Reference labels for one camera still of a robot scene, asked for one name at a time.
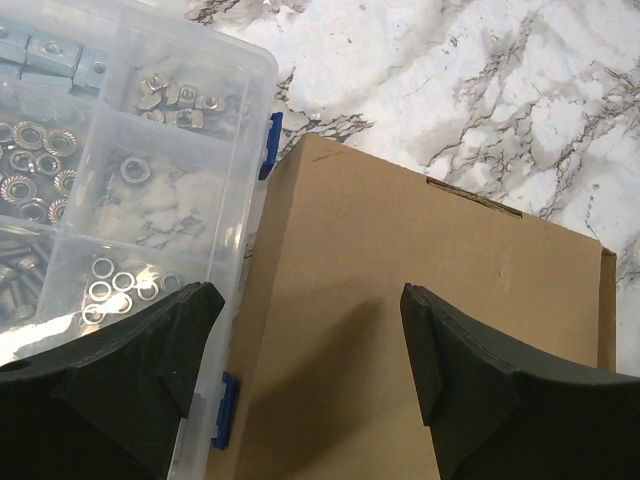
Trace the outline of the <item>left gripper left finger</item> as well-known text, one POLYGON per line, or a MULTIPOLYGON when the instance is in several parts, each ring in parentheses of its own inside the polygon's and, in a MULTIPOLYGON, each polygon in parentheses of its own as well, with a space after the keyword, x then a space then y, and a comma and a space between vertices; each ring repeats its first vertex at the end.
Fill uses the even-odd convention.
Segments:
POLYGON ((225 301, 192 283, 1 368, 4 479, 164 479, 225 301))

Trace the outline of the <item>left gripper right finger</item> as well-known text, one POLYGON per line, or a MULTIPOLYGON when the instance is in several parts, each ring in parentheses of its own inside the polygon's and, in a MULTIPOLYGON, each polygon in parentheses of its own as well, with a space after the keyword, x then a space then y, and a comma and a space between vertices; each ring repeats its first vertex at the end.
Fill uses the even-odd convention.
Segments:
POLYGON ((401 320, 443 479, 635 479, 639 381, 546 353, 406 284, 401 320))

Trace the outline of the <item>brown cardboard box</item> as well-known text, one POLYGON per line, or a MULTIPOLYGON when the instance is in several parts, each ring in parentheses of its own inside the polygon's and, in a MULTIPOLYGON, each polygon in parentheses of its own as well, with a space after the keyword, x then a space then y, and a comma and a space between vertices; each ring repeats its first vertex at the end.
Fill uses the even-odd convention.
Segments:
POLYGON ((209 479, 435 479, 438 328, 463 314, 616 367, 616 256, 599 241, 315 134, 269 180, 209 479))

